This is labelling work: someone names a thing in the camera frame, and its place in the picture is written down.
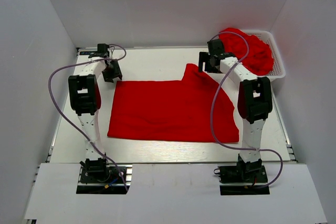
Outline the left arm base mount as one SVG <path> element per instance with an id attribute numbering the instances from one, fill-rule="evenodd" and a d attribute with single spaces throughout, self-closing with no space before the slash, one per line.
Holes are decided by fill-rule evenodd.
<path id="1" fill-rule="evenodd" d="M 77 195 L 126 195 L 131 185 L 131 167 L 107 166 L 106 172 L 88 172 L 81 167 Z"/>

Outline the white plastic basket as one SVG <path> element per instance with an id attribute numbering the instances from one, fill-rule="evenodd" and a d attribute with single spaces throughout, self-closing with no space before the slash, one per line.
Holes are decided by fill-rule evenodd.
<path id="1" fill-rule="evenodd" d="M 269 31 L 265 30 L 255 30 L 255 29 L 243 29 L 243 33 L 251 36 L 256 36 L 259 40 L 263 41 L 267 44 L 271 50 L 271 56 L 274 60 L 274 64 L 272 67 L 272 71 L 270 71 L 266 76 L 270 79 L 270 81 L 274 81 L 276 79 L 281 79 L 285 77 L 286 71 L 284 68 L 284 64 L 281 58 L 281 54 L 276 45 L 275 39 L 273 35 Z"/>

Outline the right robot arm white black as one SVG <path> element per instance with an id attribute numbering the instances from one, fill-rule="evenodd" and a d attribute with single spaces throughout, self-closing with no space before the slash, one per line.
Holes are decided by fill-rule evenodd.
<path id="1" fill-rule="evenodd" d="M 258 77 L 248 70 L 233 53 L 225 52 L 220 39 L 207 42 L 208 53 L 200 52 L 198 70 L 202 72 L 224 73 L 211 106 L 211 133 L 216 143 L 230 150 L 239 151 L 237 162 L 238 177 L 247 182 L 261 168 L 260 144 L 262 130 L 268 114 L 272 111 L 270 80 Z M 223 82 L 230 78 L 238 86 L 237 109 L 243 119 L 243 138 L 241 147 L 231 147 L 221 143 L 214 132 L 213 113 L 217 96 Z"/>

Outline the blue table label sticker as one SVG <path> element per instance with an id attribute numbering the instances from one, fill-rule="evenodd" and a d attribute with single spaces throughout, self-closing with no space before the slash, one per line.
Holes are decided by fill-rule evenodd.
<path id="1" fill-rule="evenodd" d="M 79 52 L 79 55 L 91 55 L 93 53 L 94 53 L 94 51 L 81 51 L 81 52 Z"/>

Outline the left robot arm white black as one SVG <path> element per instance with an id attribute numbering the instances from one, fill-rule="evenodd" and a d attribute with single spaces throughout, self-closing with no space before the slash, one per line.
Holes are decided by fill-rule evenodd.
<path id="1" fill-rule="evenodd" d="M 95 165 L 93 176 L 101 182 L 110 178 L 111 168 L 106 165 L 106 152 L 101 143 L 98 114 L 101 108 L 101 95 L 98 78 L 103 76 L 105 82 L 113 83 L 122 79 L 119 60 L 113 58 L 117 45 L 98 44 L 97 50 L 89 56 L 79 74 L 68 78 L 71 108 L 80 121 L 84 138 L 87 140 L 84 165 Z"/>

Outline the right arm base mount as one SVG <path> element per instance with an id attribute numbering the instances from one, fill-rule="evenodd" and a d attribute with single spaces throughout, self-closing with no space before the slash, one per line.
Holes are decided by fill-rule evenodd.
<path id="1" fill-rule="evenodd" d="M 214 175 L 219 177 L 221 196 L 256 196 L 269 195 L 269 186 L 265 166 L 258 172 L 253 172 L 243 178 L 236 166 L 219 166 L 214 169 Z"/>

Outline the red t shirt pile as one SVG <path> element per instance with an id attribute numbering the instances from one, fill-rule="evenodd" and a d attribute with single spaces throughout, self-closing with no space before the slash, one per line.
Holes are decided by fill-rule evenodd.
<path id="1" fill-rule="evenodd" d="M 246 44 L 242 38 L 236 35 L 239 34 L 249 45 L 249 54 L 243 60 L 243 65 L 258 76 L 265 76 L 272 71 L 274 59 L 271 49 L 266 43 L 257 36 L 247 35 L 236 28 L 226 28 L 224 31 L 229 31 L 229 33 L 220 34 L 219 39 L 222 41 L 226 52 L 232 52 L 238 59 L 246 54 Z"/>

